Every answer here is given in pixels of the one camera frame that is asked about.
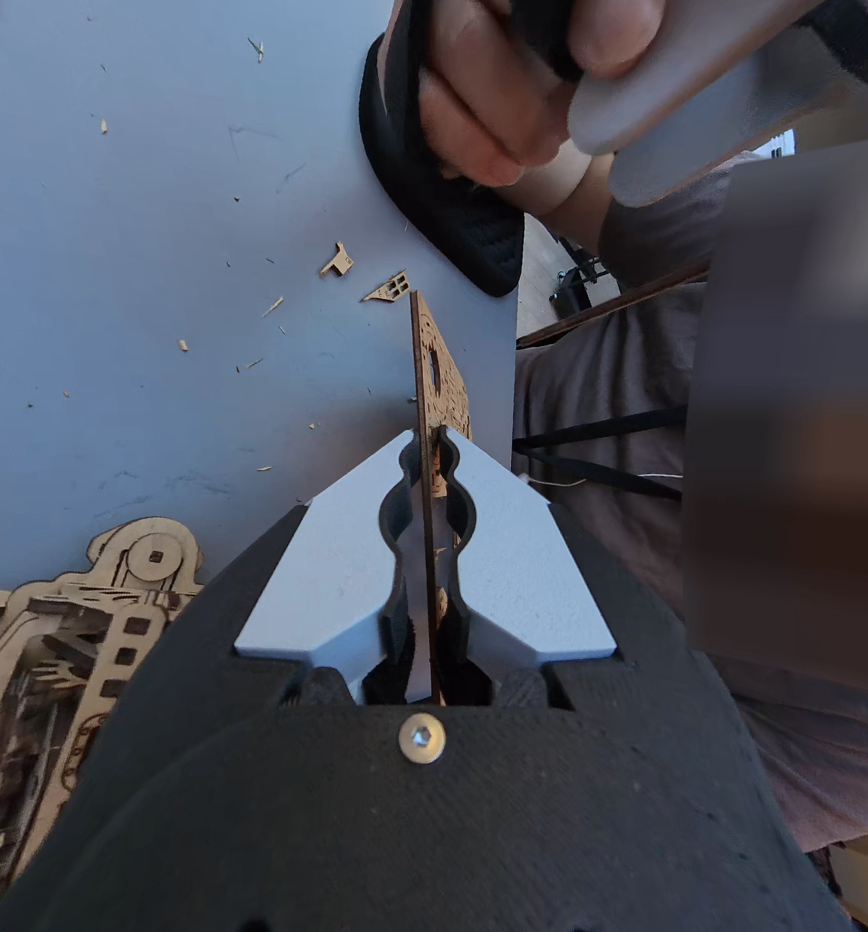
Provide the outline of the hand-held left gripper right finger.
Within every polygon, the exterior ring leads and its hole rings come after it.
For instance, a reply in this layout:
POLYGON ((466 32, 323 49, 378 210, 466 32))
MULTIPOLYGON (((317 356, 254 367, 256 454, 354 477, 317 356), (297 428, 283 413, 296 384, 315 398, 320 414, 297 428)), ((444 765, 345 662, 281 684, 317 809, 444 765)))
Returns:
POLYGON ((611 657, 617 644, 549 502, 456 429, 439 429, 446 611, 445 689, 498 688, 511 674, 611 657))

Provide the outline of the person's right forearm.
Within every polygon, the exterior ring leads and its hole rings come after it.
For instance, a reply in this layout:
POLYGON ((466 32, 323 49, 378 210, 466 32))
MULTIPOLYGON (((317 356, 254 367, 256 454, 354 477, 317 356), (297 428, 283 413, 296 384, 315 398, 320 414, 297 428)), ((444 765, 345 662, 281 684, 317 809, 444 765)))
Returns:
POLYGON ((516 183, 499 187, 497 193, 534 216, 554 236, 596 254, 612 202, 609 175, 614 158, 614 154, 585 154, 569 139, 552 161, 525 169, 516 183))

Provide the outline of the person's right hand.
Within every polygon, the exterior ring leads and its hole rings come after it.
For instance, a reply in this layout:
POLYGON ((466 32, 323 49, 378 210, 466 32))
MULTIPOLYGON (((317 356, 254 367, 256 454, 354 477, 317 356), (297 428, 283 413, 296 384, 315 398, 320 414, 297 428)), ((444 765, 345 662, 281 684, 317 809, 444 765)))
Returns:
MULTIPOLYGON (((628 72, 655 39, 663 1, 578 1, 567 48, 583 75, 628 72)), ((574 88, 510 29, 510 2, 433 2, 419 119, 448 176, 511 186, 565 145, 574 88)))

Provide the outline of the black wrist rest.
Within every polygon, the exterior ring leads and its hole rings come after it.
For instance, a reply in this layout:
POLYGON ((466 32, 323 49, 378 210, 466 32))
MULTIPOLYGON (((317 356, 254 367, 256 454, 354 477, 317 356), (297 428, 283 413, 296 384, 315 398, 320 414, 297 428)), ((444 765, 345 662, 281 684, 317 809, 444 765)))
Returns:
POLYGON ((474 286, 505 297, 518 285, 523 213, 490 188, 408 155, 384 111, 377 61, 383 36, 370 46, 359 92, 360 137, 370 167, 395 207, 474 286))

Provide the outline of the laser-cut plywood parts sheet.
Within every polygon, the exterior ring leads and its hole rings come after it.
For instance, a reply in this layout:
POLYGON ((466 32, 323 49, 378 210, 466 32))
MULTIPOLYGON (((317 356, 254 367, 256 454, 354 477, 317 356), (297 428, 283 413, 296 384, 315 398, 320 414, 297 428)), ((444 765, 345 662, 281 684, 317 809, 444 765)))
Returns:
POLYGON ((417 433, 420 449, 421 514, 425 547, 431 700, 442 704, 435 646, 440 626, 433 501, 446 495, 440 475, 438 430, 452 427, 471 439, 467 389, 428 305, 418 290, 409 293, 417 390, 417 433))

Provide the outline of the triangular lattice wood scrap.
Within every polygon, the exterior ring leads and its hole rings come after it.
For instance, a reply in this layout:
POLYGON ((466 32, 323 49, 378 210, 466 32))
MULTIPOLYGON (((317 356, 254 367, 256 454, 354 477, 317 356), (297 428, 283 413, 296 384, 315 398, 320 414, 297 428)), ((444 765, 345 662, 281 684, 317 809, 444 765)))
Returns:
POLYGON ((381 285, 372 290, 365 297, 362 297, 360 302, 380 301, 386 303, 395 303, 402 297, 408 295, 410 291, 411 286, 407 277, 407 273, 406 270, 403 269, 399 273, 387 278, 383 283, 381 283, 381 285))

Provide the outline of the black chair frame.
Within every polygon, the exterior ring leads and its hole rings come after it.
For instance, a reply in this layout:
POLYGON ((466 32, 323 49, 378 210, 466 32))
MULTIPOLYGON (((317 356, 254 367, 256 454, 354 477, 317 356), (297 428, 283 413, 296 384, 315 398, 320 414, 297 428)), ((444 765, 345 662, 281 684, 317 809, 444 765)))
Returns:
POLYGON ((663 428, 684 427, 687 411, 688 405, 681 404, 629 416, 612 417, 549 433, 516 438, 512 441, 511 449, 517 455, 538 460, 590 483, 626 493, 680 503, 683 499, 682 492, 666 484, 597 463, 551 455, 545 450, 578 442, 621 437, 663 428))

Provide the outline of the wooden submarine model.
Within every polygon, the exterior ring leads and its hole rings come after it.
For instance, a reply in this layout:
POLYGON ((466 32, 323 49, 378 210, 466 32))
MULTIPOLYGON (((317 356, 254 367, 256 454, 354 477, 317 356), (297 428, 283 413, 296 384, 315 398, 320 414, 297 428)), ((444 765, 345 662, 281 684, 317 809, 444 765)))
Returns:
POLYGON ((90 567, 0 590, 0 898, 42 847, 125 687, 202 586, 195 536, 108 530, 90 567))

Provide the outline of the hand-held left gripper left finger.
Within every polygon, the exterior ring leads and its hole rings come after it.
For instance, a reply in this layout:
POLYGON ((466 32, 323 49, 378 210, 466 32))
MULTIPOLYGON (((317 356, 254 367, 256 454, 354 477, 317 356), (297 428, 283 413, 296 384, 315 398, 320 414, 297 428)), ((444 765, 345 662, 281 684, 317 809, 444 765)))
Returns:
POLYGON ((398 434, 306 505, 276 568, 234 641, 245 658, 294 661, 341 674, 356 703, 385 658, 380 622, 397 557, 380 524, 384 498, 405 479, 398 434))

